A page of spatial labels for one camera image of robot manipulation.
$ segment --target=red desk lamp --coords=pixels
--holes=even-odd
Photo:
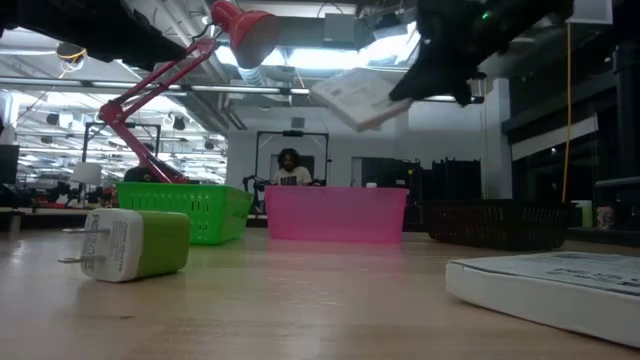
[[[186,183],[187,178],[180,172],[156,158],[127,128],[125,122],[136,111],[151,101],[170,85],[187,75],[191,70],[209,59],[216,49],[216,39],[223,32],[229,33],[230,48],[242,68],[259,66],[271,54],[278,42],[279,28],[276,17],[264,11],[242,11],[229,1],[218,0],[211,7],[213,25],[218,26],[211,38],[194,41],[186,50],[185,57],[196,50],[200,55],[187,66],[165,81],[153,84],[159,77],[176,66],[179,61],[166,63],[149,76],[141,80],[136,86],[121,96],[109,101],[100,108],[99,116],[124,140],[133,150],[140,162],[147,166],[163,183]],[[133,97],[138,99],[127,103]]]

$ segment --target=ceiling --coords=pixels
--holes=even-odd
[[[190,44],[191,36],[204,29],[209,19],[207,0],[127,0],[126,4],[144,14],[150,24],[181,46]],[[222,46],[202,66],[189,73],[183,84],[235,84],[270,87],[311,87],[345,69],[368,66],[383,71],[391,81],[397,81],[408,68],[418,36],[414,31],[415,1],[342,0],[338,3],[317,1],[240,1],[245,10],[269,11],[279,17],[279,45],[260,68],[250,74],[239,71],[235,58],[227,47],[228,39],[220,38]],[[374,41],[373,26],[384,14],[395,13],[404,34]],[[328,39],[327,25],[334,18],[340,21],[357,18],[351,41]],[[511,69],[528,49],[538,48],[536,36],[556,31],[553,27],[536,30],[535,34],[518,39],[506,60],[491,60],[484,64],[496,74]],[[147,73],[114,61],[104,63],[86,58],[81,68],[69,69],[55,54],[58,41],[24,29],[6,31],[0,39],[0,76],[82,79],[93,81],[138,82]],[[506,61],[509,67],[501,63]],[[189,59],[179,64],[183,67]],[[86,93],[82,89],[43,88],[38,91],[6,89],[19,103],[18,141],[23,159],[20,170],[30,181],[40,178],[66,178],[80,160],[84,126],[97,121],[99,107],[114,94]],[[47,116],[60,114],[60,125],[47,124]],[[184,117],[186,128],[173,128],[176,117]],[[282,95],[240,95],[221,93],[188,93],[181,96],[161,96],[131,117],[137,124],[161,127],[160,157],[171,162],[191,178],[224,182],[226,175],[226,136],[232,131],[285,130],[291,128],[293,117],[305,118],[302,130],[330,132],[332,135],[352,134],[329,110],[307,97]],[[152,135],[136,128],[132,130],[144,141]],[[367,136],[392,136],[390,124]],[[118,144],[108,128],[100,129],[89,142],[88,161],[100,162],[105,179],[122,176],[137,160],[128,148]],[[205,149],[205,141],[215,143]]]

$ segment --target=man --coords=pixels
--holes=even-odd
[[[153,152],[153,145],[145,143],[144,146],[149,149],[150,152]],[[138,166],[127,170],[124,174],[125,182],[160,182],[151,170],[144,166],[144,164],[139,163]]]
[[[311,174],[304,166],[300,166],[300,155],[294,149],[283,149],[278,155],[280,169],[276,172],[276,185],[303,186],[311,184]]]

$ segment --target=wooden table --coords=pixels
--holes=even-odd
[[[82,239],[0,242],[0,359],[639,359],[632,349],[448,295],[447,260],[501,254],[406,234],[402,246],[245,241],[194,247],[128,284],[56,263]],[[570,242],[565,249],[640,255]]]

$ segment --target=green power adapter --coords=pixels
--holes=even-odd
[[[79,258],[82,272],[109,282],[125,282],[174,273],[187,263],[191,221],[184,214],[124,209],[96,209],[87,215]]]

